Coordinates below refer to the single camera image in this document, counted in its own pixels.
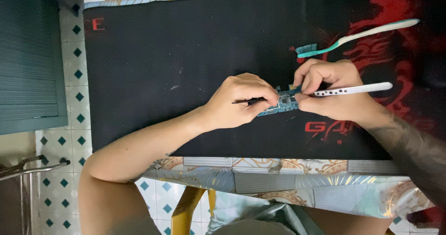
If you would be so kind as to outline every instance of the patterned tablecloth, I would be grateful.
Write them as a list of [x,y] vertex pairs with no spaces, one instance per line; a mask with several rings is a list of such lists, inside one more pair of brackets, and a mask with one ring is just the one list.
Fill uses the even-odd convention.
[[[153,1],[84,0],[84,8]],[[391,161],[169,157],[145,177],[380,218],[433,206],[408,177],[385,175],[401,174]]]

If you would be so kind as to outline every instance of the teal toothbrush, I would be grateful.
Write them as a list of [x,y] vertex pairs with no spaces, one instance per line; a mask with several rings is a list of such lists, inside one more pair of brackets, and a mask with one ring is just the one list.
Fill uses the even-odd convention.
[[308,44],[308,45],[305,45],[302,47],[298,47],[296,49],[296,52],[298,53],[298,58],[322,54],[322,53],[334,50],[338,46],[345,44],[348,41],[351,41],[353,39],[357,39],[357,38],[360,38],[363,36],[373,35],[373,34],[380,33],[380,32],[385,32],[385,31],[389,31],[389,30],[401,29],[401,28],[405,28],[405,27],[414,26],[419,21],[420,21],[419,19],[407,19],[407,20],[402,20],[402,21],[398,21],[398,22],[394,22],[394,23],[384,24],[382,26],[375,27],[375,28],[366,30],[366,31],[358,33],[358,34],[341,37],[332,46],[330,46],[326,49],[323,49],[323,50],[316,50],[316,47],[317,47],[316,44]]

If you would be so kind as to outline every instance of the hand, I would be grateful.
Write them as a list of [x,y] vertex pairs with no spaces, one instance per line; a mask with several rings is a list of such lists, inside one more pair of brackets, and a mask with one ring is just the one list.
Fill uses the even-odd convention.
[[330,83],[330,88],[362,85],[362,80],[355,65],[349,60],[329,63],[309,59],[294,73],[294,85],[302,84],[302,93],[295,95],[301,111],[313,112],[336,120],[350,120],[361,124],[374,118],[382,111],[368,93],[326,96],[312,98],[321,82]]
[[[232,103],[259,97],[264,97],[267,101],[252,105]],[[202,106],[202,114],[208,130],[233,128],[251,122],[260,112],[276,106],[278,99],[277,91],[270,84],[256,75],[244,73],[226,78],[209,102]]]

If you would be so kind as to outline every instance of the mouse pad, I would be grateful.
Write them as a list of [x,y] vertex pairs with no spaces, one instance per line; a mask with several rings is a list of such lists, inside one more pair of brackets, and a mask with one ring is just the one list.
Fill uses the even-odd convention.
[[[205,104],[231,75],[250,72],[287,90],[305,61],[293,47],[324,49],[342,36],[415,15],[409,13],[415,7],[389,1],[178,0],[86,9],[93,151]],[[444,119],[437,116],[445,103],[434,98],[444,98],[444,90],[426,90],[412,79],[420,29],[422,23],[376,34],[315,58],[351,59],[365,84],[392,82],[393,89],[372,96],[411,123],[441,132]],[[204,133],[174,156],[391,159],[355,123],[300,110]]]

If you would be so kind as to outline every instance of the circuit board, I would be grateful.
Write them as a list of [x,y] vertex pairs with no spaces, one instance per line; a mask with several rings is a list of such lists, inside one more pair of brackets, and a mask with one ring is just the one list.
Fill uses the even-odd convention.
[[271,106],[263,112],[260,112],[259,115],[257,115],[258,117],[284,111],[297,110],[299,108],[298,102],[294,98],[294,94],[301,91],[300,86],[295,87],[294,85],[290,84],[288,85],[287,91],[281,91],[280,86],[277,86],[276,90],[280,96],[277,106]]

